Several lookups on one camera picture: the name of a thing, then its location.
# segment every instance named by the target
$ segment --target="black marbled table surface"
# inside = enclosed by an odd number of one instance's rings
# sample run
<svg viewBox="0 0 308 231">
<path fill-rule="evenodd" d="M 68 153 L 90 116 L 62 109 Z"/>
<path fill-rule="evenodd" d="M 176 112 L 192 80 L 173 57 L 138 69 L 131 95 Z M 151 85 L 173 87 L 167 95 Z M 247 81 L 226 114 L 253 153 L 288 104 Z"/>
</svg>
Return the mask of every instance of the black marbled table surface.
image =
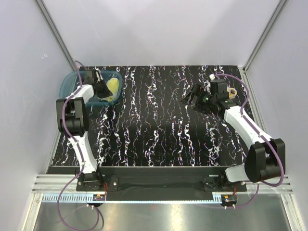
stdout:
<svg viewBox="0 0 308 231">
<path fill-rule="evenodd" d="M 87 109 L 89 141 L 100 166 L 231 166 L 245 161 L 247 147 L 229 124 L 180 103 L 193 83 L 207 84 L 210 74 L 241 78 L 237 66 L 99 68 L 117 71 L 123 78 L 122 95 L 115 105 Z M 242 85 L 227 80 L 243 103 Z M 246 111 L 252 116 L 248 104 Z M 78 166 L 63 135 L 51 165 Z"/>
</svg>

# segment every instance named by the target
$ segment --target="purple cable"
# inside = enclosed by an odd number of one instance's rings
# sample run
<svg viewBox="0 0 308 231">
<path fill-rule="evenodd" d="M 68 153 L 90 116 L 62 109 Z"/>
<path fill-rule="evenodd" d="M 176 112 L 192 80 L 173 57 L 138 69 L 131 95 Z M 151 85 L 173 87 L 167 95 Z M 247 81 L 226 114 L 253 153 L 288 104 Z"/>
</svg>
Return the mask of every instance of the purple cable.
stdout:
<svg viewBox="0 0 308 231">
<path fill-rule="evenodd" d="M 256 190 L 255 195 L 247 203 L 245 203 L 243 205 L 238 205 L 238 206 L 236 206 L 236 208 L 244 208 L 247 205 L 250 205 L 256 199 L 258 192 L 259 192 L 259 187 L 260 187 L 260 184 L 257 184 L 257 190 Z"/>
<path fill-rule="evenodd" d="M 95 227 L 97 226 L 99 220 L 100 220 L 100 211 L 98 210 L 98 208 L 96 207 L 93 207 L 95 209 L 95 211 L 97 212 L 97 220 L 96 220 L 96 223 L 94 224 L 94 226 L 90 229 L 87 229 L 87 230 L 78 230 L 78 229 L 75 229 L 73 227 L 71 227 L 70 225 L 68 225 L 66 223 L 66 221 L 64 220 L 64 218 L 62 217 L 61 215 L 61 212 L 60 212 L 60 199 L 61 199 L 61 195 L 63 194 L 63 192 L 65 191 L 65 189 L 69 186 L 70 183 L 72 183 L 75 179 L 77 179 L 81 173 L 83 172 L 84 168 L 85 168 L 85 165 L 84 165 L 84 157 L 83 157 L 83 154 L 82 154 L 82 151 L 81 151 L 81 148 L 77 142 L 77 140 L 75 139 L 75 137 L 69 132 L 67 126 L 66 126 L 66 123 L 65 123 L 65 109 L 66 109 L 66 106 L 68 104 L 68 102 L 74 97 L 75 94 L 77 94 L 78 92 L 80 92 L 81 88 L 82 88 L 82 79 L 81 79 L 81 75 L 80 75 L 80 72 L 79 72 L 79 69 L 77 68 L 77 74 L 79 76 L 79 81 L 80 81 L 80 88 L 78 88 L 73 94 L 71 94 L 67 99 L 66 101 L 64 102 L 63 104 L 63 108 L 62 108 L 62 123 L 63 123 L 63 127 L 64 127 L 64 130 L 66 131 L 67 135 L 72 138 L 74 140 L 74 142 L 76 143 L 77 145 L 77 148 L 78 148 L 78 151 L 80 153 L 80 156 L 81 156 L 81 170 L 80 172 L 74 176 L 63 188 L 62 190 L 60 191 L 59 193 L 59 197 L 58 197 L 58 200 L 57 200 L 57 211 L 58 211 L 58 215 L 59 215 L 59 218 L 61 220 L 61 222 L 66 226 L 68 227 L 69 229 L 71 230 L 74 230 L 74 231 L 91 231 L 93 229 L 95 229 Z"/>
<path fill-rule="evenodd" d="M 75 60 L 75 66 L 76 66 L 76 69 L 77 69 L 77 74 L 78 74 L 78 78 L 79 78 L 79 84 L 80 84 L 80 87 L 82 87 L 82 78 L 81 78 L 81 75 L 80 75 L 80 72 L 79 72 L 79 68 L 77 67 L 76 63 L 82 65 L 83 67 L 85 67 L 81 62 Z"/>
<path fill-rule="evenodd" d="M 228 74 L 215 74 L 214 76 L 227 76 L 227 77 L 231 77 L 231 78 L 234 78 L 235 80 L 237 80 L 238 82 L 240 82 L 240 84 L 242 84 L 247 92 L 247 97 L 244 101 L 244 103 L 242 104 L 241 106 L 241 115 L 242 117 L 244 118 L 244 120 L 246 120 L 246 122 L 250 125 L 250 127 L 258 134 L 260 135 L 260 132 L 259 130 L 250 122 L 250 120 L 244 115 L 243 113 L 243 110 L 244 110 L 244 107 L 245 105 L 247 104 L 248 102 L 248 99 L 249 99 L 249 90 L 248 90 L 248 87 L 238 78 L 238 77 L 235 77 L 235 76 L 232 76 L 232 75 L 228 75 Z M 277 184 L 271 184 L 271 183 L 267 183 L 266 181 L 262 181 L 264 184 L 266 185 L 269 185 L 269 186 L 272 186 L 272 187 L 278 187 L 279 185 L 282 184 L 283 182 L 283 176 L 284 176 L 284 171 L 283 171 L 283 166 L 282 166 L 282 162 L 276 152 L 276 150 L 274 149 L 274 147 L 271 145 L 271 143 L 264 137 L 264 136 L 260 136 L 260 138 L 262 138 L 262 140 L 264 140 L 264 142 L 268 145 L 268 147 L 271 149 L 271 151 L 273 152 L 276 160 L 277 160 L 277 163 L 280 167 L 280 180 Z"/>
<path fill-rule="evenodd" d="M 72 212 L 70 212 L 68 215 L 66 215 L 65 217 L 63 217 L 63 219 L 67 219 L 69 216 L 71 216 L 73 213 L 75 213 L 75 212 L 77 212 L 78 210 L 80 210 L 80 209 L 82 209 L 82 208 L 85 208 L 85 207 L 87 207 L 86 205 L 83 205 L 83 206 L 80 206 L 80 207 L 78 207 L 78 208 L 75 208 Z M 49 215 L 48 214 L 46 214 L 47 215 L 47 219 L 48 219 L 48 221 L 50 222 L 50 223 L 53 223 L 53 224 L 57 224 L 57 223 L 59 223 L 59 222 L 62 222 L 61 220 L 58 220 L 58 221 L 52 221 L 50 218 L 48 218 L 49 217 Z"/>
</svg>

